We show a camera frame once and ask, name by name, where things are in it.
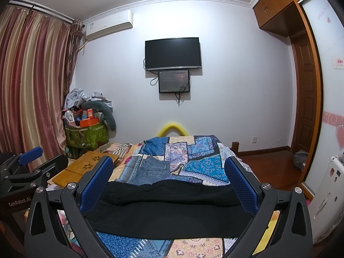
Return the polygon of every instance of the gray cloth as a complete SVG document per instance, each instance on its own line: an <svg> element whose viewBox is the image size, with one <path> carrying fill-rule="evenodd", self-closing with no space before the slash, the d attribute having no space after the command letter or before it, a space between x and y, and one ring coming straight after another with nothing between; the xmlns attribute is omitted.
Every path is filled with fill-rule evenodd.
<svg viewBox="0 0 344 258"><path fill-rule="evenodd" d="M304 169L304 164L307 161L308 157L308 152L304 150L299 150L297 153L294 155L294 167L299 169L300 171L303 171Z"/></svg>
<svg viewBox="0 0 344 258"><path fill-rule="evenodd" d="M147 159L142 161L141 166L130 184L153 184L166 179L169 175L170 163L168 161L160 161L153 156L148 156Z"/></svg>
<svg viewBox="0 0 344 258"><path fill-rule="evenodd" d="M81 88L75 88L71 92L69 92L66 97L65 109L80 107L83 102L88 101L101 101L106 104L111 109L111 111L113 111L112 101L107 100L102 93L94 92L92 93L92 96L89 96Z"/></svg>

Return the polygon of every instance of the yellow foam tube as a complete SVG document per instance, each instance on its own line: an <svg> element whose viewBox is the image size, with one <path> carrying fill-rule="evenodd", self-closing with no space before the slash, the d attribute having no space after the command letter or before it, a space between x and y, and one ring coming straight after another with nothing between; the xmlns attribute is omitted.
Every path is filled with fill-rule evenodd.
<svg viewBox="0 0 344 258"><path fill-rule="evenodd" d="M166 132L170 129L176 129L179 131L181 136L188 136L187 132L177 123L169 123L161 129L157 137L164 137Z"/></svg>

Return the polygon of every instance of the wall sign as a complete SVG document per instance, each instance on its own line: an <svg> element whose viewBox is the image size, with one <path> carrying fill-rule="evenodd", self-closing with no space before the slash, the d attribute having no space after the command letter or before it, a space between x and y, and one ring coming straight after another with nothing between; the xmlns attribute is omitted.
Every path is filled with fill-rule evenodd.
<svg viewBox="0 0 344 258"><path fill-rule="evenodd" d="M335 69L344 69L343 57L333 58L333 68Z"/></svg>

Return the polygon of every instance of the blue gripper pad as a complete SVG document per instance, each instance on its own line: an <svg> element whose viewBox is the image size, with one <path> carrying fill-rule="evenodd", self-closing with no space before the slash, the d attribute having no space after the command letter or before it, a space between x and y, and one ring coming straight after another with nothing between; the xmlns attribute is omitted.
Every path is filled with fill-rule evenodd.
<svg viewBox="0 0 344 258"><path fill-rule="evenodd" d="M230 158L225 161L225 174L244 210L253 215L256 214L258 210L257 194Z"/></svg>
<svg viewBox="0 0 344 258"><path fill-rule="evenodd" d="M114 169L114 163L110 157L102 163L94 177L87 184L81 194L80 210L85 215L92 211L102 194Z"/></svg>
<svg viewBox="0 0 344 258"><path fill-rule="evenodd" d="M18 159L18 164L19 165L27 165L30 162L36 160L37 158L41 157L43 155L43 149L39 146L31 149L28 152L23 153L22 155L20 155L19 159Z"/></svg>

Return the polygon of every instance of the jeans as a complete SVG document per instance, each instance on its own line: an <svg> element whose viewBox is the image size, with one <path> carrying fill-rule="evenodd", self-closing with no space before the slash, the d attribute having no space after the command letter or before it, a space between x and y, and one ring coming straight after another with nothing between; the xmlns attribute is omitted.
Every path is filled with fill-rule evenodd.
<svg viewBox="0 0 344 258"><path fill-rule="evenodd" d="M166 179L169 175L170 163L168 161L160 161L148 156L147 159L142 161L136 176L130 183L134 185L153 184Z"/></svg>

